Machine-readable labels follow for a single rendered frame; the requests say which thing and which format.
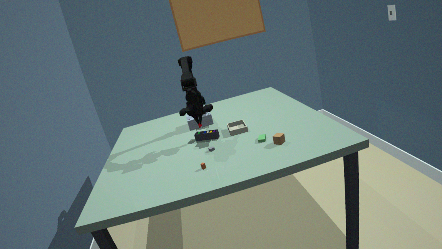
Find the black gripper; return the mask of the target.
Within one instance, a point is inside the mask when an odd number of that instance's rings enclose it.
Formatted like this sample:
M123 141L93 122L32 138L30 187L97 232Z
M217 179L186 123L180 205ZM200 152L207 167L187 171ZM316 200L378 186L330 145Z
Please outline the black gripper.
M193 117L193 119L195 119L195 121L197 122L197 124L199 124L199 122L200 122L200 124L201 124L201 119L202 119L202 115L203 115L203 112L210 112L212 109L213 109L213 106L212 106L212 104L207 104L207 105L205 105L204 107L201 107L201 105L199 104L199 98L198 97L196 97L196 100L195 100L195 103L197 103L197 105L198 105L198 109L199 110L197 110L198 111L198 113L197 113L197 111L196 111L196 113L195 114L191 114L191 115L189 115L189 116L191 116L191 117ZM180 113L180 116L182 116L182 115L185 115L186 114L186 108L183 108L179 113Z

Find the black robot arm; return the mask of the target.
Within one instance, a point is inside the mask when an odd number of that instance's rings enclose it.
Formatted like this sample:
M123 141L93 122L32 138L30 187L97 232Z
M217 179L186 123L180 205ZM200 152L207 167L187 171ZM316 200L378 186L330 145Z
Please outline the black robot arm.
M196 78L193 77L192 73L192 58L191 56L181 57L177 60L179 66L182 69L181 75L181 86L183 92L186 91L186 113L187 115L195 114L198 110L198 105L195 103L196 97L199 98L199 104L203 107L205 104L205 98L198 92L196 86Z

